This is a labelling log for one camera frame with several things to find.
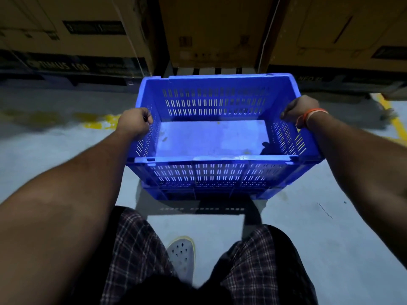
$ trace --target concrete floor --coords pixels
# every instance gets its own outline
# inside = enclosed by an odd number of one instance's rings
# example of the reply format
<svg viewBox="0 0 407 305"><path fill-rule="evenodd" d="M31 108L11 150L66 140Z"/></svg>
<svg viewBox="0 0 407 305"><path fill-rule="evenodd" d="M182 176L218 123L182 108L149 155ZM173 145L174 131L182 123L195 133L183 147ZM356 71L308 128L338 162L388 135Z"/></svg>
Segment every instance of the concrete floor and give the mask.
<svg viewBox="0 0 407 305"><path fill-rule="evenodd" d="M0 201L106 137L114 115L133 107L135 99L126 93L1 88ZM392 105L407 125L407 103ZM322 106L348 123L398 138L393 126L379 121L380 106L374 101ZM138 181L126 168L117 204L140 210L166 246L178 236L192 237L197 251L193 283L201 285L219 256L241 238L244 215L182 214L160 202L146 202ZM196 209L197 204L190 206ZM326 161L256 206L262 222L283 230L297 247L320 304L407 302L407 271L361 220Z"/></svg>

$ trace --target floor stain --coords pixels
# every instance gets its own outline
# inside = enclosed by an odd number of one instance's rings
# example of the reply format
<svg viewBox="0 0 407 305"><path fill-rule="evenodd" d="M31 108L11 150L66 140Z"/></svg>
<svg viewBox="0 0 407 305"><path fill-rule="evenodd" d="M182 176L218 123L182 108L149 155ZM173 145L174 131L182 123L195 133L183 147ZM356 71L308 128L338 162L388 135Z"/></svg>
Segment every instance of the floor stain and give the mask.
<svg viewBox="0 0 407 305"><path fill-rule="evenodd" d="M280 192L277 194L277 196L278 196L278 198L280 198L280 199L283 200L284 202L287 202L287 201L288 201L288 196L287 196L287 194L286 194L284 191L280 191Z"/></svg>

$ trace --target cardboard box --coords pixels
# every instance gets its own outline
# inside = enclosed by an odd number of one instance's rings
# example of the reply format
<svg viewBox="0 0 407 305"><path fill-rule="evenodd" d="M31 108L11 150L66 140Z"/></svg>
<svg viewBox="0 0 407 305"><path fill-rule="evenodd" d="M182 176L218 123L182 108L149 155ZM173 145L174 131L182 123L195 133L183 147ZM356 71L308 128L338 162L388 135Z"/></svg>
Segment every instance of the cardboard box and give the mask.
<svg viewBox="0 0 407 305"><path fill-rule="evenodd" d="M300 89L383 92L407 79L407 0L291 0L261 72Z"/></svg>
<svg viewBox="0 0 407 305"><path fill-rule="evenodd" d="M254 67L272 1L159 0L172 66Z"/></svg>
<svg viewBox="0 0 407 305"><path fill-rule="evenodd" d="M157 63L146 0L2 0L0 32L40 71L142 77Z"/></svg>

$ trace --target plaid shorts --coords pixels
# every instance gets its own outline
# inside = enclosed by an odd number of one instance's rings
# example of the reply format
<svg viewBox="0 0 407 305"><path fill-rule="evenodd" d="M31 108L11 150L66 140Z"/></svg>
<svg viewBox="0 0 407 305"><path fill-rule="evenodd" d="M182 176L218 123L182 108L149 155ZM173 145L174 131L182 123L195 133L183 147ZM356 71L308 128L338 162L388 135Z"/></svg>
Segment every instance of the plaid shorts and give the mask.
<svg viewBox="0 0 407 305"><path fill-rule="evenodd" d="M180 297L195 304L318 303L297 250L273 226L261 225L236 242L196 289L177 278L150 224L124 207L114 208L107 232L67 303L155 303Z"/></svg>

